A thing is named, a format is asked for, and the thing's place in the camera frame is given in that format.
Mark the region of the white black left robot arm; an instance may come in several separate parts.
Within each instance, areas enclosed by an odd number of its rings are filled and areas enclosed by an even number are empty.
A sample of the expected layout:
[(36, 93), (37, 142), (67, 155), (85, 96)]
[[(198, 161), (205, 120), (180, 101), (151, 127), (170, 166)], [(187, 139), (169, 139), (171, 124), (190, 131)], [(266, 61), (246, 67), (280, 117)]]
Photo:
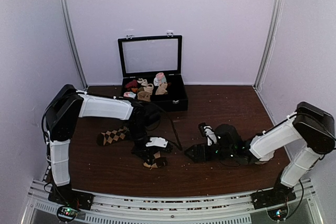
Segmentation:
[(160, 109), (145, 101), (130, 98), (108, 98), (88, 94), (71, 84), (64, 85), (46, 107), (41, 129), (47, 146), (47, 162), (51, 168), (51, 200), (74, 206), (88, 193), (77, 193), (71, 187), (69, 173), (69, 146), (80, 118), (109, 118), (126, 123), (120, 132), (104, 133), (102, 144), (111, 144), (117, 137), (129, 135), (134, 142), (133, 153), (149, 166), (165, 163), (159, 154), (169, 146), (162, 137), (149, 136), (147, 127), (158, 121)]

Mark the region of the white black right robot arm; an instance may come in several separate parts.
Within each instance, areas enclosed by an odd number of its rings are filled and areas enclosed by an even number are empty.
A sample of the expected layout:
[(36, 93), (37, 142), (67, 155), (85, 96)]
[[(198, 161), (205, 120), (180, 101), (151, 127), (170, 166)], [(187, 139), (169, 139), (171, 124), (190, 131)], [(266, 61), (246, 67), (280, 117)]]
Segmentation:
[(201, 123), (198, 128), (206, 143), (193, 145), (184, 152), (195, 163), (230, 159), (239, 165), (264, 164), (274, 157), (276, 150), (304, 141), (295, 158), (279, 173), (274, 187), (251, 195), (256, 209), (294, 200), (293, 188), (302, 176), (335, 150), (334, 117), (308, 102), (300, 102), (281, 123), (248, 140), (243, 140), (229, 124), (213, 129)]

